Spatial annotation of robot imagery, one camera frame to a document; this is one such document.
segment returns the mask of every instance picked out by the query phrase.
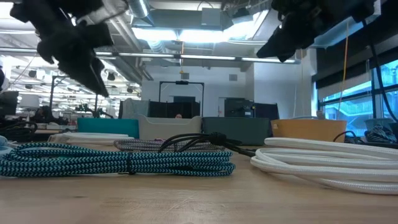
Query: table surface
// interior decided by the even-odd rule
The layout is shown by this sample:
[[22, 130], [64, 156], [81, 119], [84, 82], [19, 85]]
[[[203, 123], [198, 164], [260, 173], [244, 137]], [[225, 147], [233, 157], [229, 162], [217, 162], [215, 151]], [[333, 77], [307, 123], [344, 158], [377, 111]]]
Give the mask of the table surface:
[[234, 155], [229, 177], [95, 175], [0, 179], [2, 224], [396, 223], [398, 197], [261, 172]]

